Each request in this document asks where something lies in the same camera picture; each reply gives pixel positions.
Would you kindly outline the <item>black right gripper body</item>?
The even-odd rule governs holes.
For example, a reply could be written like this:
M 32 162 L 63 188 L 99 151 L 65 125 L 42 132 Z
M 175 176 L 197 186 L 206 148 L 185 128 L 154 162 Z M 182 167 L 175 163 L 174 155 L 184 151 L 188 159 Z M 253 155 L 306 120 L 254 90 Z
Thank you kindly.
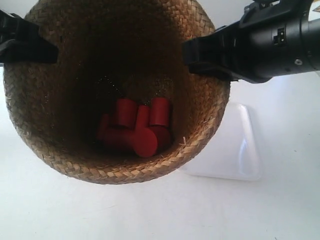
M 255 0 L 246 6 L 224 37 L 228 74 L 260 84 L 319 71 L 319 7 L 315 0 Z

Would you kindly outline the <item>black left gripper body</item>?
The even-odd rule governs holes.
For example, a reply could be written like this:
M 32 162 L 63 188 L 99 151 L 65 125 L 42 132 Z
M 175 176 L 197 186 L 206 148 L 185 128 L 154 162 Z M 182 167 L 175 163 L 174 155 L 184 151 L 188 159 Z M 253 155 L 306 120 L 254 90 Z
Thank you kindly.
M 15 42 L 15 17 L 0 10 L 0 49 L 4 50 Z

